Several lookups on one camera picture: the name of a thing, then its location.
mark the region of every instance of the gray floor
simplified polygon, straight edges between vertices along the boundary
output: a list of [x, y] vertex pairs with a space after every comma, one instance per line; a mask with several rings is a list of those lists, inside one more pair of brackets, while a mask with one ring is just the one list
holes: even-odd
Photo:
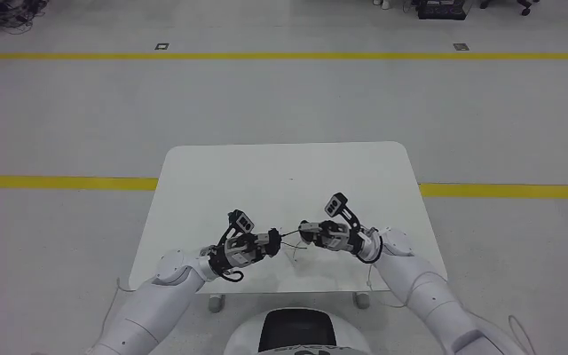
[[[560, 0], [528, 18], [514, 1], [474, 7], [464, 22], [394, 4], [58, 1], [31, 32], [0, 33], [0, 51], [568, 51]], [[0, 174], [157, 177], [179, 145], [397, 140], [421, 182], [568, 184], [566, 92], [566, 61], [2, 60]], [[91, 345], [151, 200], [0, 190], [1, 354]], [[515, 313], [540, 354], [568, 347], [567, 203], [426, 199], [456, 293], [502, 327]], [[345, 317], [377, 353], [438, 353], [407, 310], [358, 311], [346, 294], [231, 296], [218, 315], [206, 303], [155, 354], [220, 353], [241, 321], [284, 305]]]

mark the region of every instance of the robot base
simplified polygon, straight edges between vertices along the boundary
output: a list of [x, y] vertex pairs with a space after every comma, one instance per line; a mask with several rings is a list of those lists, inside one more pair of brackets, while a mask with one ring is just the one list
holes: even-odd
[[280, 308], [256, 315], [231, 335], [224, 355], [253, 355], [293, 345], [329, 345], [370, 354], [365, 337], [347, 321], [310, 308]]

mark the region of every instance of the black cable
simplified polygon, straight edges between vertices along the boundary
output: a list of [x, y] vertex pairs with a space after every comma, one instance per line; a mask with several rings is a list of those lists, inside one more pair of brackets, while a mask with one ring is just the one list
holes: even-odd
[[381, 241], [381, 245], [379, 246], [379, 254], [376, 256], [375, 260], [367, 261], [363, 259], [361, 256], [359, 256], [359, 254], [356, 255], [357, 259], [359, 259], [363, 264], [374, 264], [377, 261], [379, 261], [379, 258], [381, 258], [381, 254], [383, 253], [383, 237], [380, 234], [379, 234], [379, 240]]
[[221, 279], [223, 279], [223, 280], [227, 280], [227, 281], [229, 281], [229, 282], [235, 282], [235, 283], [236, 283], [236, 282], [239, 282], [239, 281], [241, 281], [242, 279], [245, 278], [245, 274], [242, 273], [242, 272], [240, 272], [240, 271], [236, 271], [236, 272], [233, 272], [233, 273], [239, 274], [240, 277], [239, 277], [238, 279], [231, 279], [231, 278], [226, 277], [223, 273], [220, 273], [220, 274], [219, 274], [219, 277], [220, 277]]
[[11, 35], [22, 35], [33, 26], [33, 19], [44, 15], [49, 0], [0, 0], [0, 29]]
[[295, 231], [292, 231], [292, 232], [290, 232], [290, 233], [282, 234], [280, 237], [283, 238], [283, 237], [286, 237], [287, 235], [294, 234], [294, 233], [296, 233], [296, 232], [300, 232], [300, 230], [299, 230], [299, 229], [296, 229]]
[[285, 243], [284, 241], [281, 242], [282, 244], [288, 245], [289, 247], [296, 248], [296, 249], [307, 249], [305, 247], [298, 247], [292, 244]]

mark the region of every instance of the white cable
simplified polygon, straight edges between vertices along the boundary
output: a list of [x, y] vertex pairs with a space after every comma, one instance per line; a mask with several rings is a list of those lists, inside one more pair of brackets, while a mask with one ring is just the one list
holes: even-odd
[[110, 311], [113, 309], [114, 301], [116, 301], [116, 296], [118, 295], [118, 291], [130, 293], [130, 292], [134, 292], [136, 290], [135, 289], [123, 288], [121, 286], [121, 278], [116, 278], [116, 288], [114, 289], [113, 299], [110, 301], [110, 305], [108, 306], [108, 309], [106, 310], [106, 313], [105, 313], [105, 318], [103, 319], [103, 323], [100, 326], [99, 337], [97, 338], [95, 343], [93, 343], [93, 345], [89, 349], [87, 349], [85, 354], [90, 354], [92, 352], [92, 350], [94, 349], [95, 345], [97, 345], [99, 340], [103, 337], [103, 334], [105, 334], [105, 325], [107, 323], [108, 315], [110, 314]]
[[[372, 267], [372, 265], [369, 265], [369, 273], [368, 273], [368, 275], [367, 275], [367, 286], [369, 286], [369, 289], [370, 289], [371, 291], [373, 291], [373, 284], [371, 283], [371, 267]], [[385, 306], [390, 307], [390, 308], [404, 308], [404, 307], [408, 306], [408, 302], [410, 302], [410, 297], [412, 296], [412, 294], [413, 294], [414, 291], [416, 290], [416, 288], [414, 288], [414, 285], [416, 284], [416, 282], [418, 281], [418, 279], [420, 279], [423, 275], [426, 275], [426, 274], [432, 274], [432, 275], [438, 276], [440, 279], [442, 279], [442, 280], [446, 283], [446, 285], [447, 285], [448, 287], [450, 287], [450, 285], [448, 284], [447, 280], [444, 279], [444, 277], [443, 277], [442, 275], [440, 275], [439, 273], [437, 273], [437, 272], [423, 272], [423, 273], [421, 273], [420, 275], [416, 276], [416, 278], [415, 278], [414, 281], [412, 282], [412, 285], [410, 286], [410, 289], [408, 289], [408, 293], [406, 294], [406, 301], [405, 301], [403, 304], [401, 304], [401, 305], [386, 304], [386, 303], [384, 303], [384, 302], [381, 302], [381, 300], [379, 300], [379, 304], [385, 305]], [[457, 300], [457, 301], [460, 303], [461, 307], [462, 307], [466, 312], [469, 312], [469, 313], [471, 313], [472, 315], [474, 315], [474, 316], [476, 316], [476, 317], [478, 317], [478, 318], [480, 318], [480, 319], [486, 321], [487, 323], [492, 324], [494, 327], [500, 328], [499, 326], [497, 326], [495, 323], [491, 322], [490, 320], [485, 319], [485, 318], [481, 317], [480, 315], [478, 315], [478, 314], [476, 314], [476, 313], [470, 311], [469, 309], [467, 309], [467, 308], [460, 302], [460, 300]], [[523, 335], [525, 336], [526, 341], [529, 343], [529, 347], [530, 347], [530, 349], [531, 349], [532, 355], [537, 355], [537, 352], [536, 352], [536, 350], [534, 349], [533, 341], [531, 340], [531, 337], [530, 337], [530, 336], [528, 335], [528, 333], [526, 332], [525, 327], [523, 327], [523, 324], [521, 323], [521, 321], [518, 320], [518, 318], [517, 318], [514, 314], [510, 314], [510, 315], [509, 315], [509, 328], [511, 329], [511, 333], [513, 333], [513, 336], [515, 337], [515, 340], [517, 341], [517, 344], [521, 347], [521, 349], [523, 349], [524, 352], [526, 352], [527, 354], [529, 354], [529, 351], [526, 349], [526, 347], [523, 345], [523, 343], [521, 343], [521, 341], [520, 341], [519, 338], [518, 338], [517, 332], [515, 331], [515, 329], [514, 329], [514, 327], [513, 327], [513, 320], [516, 322], [516, 324], [518, 325], [518, 327], [521, 328], [521, 332], [522, 332]]]

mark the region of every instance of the small object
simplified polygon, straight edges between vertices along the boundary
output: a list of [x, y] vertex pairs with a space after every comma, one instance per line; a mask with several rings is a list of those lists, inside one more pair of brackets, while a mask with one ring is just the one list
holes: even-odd
[[360, 310], [366, 310], [371, 306], [371, 299], [367, 292], [353, 292], [353, 302]]
[[457, 51], [469, 51], [469, 47], [465, 43], [454, 43], [454, 48]]
[[225, 295], [209, 296], [209, 311], [211, 313], [219, 313], [225, 307]]
[[156, 48], [154, 48], [155, 51], [166, 51], [168, 50], [168, 47], [170, 47], [169, 43], [158, 43], [156, 44]]

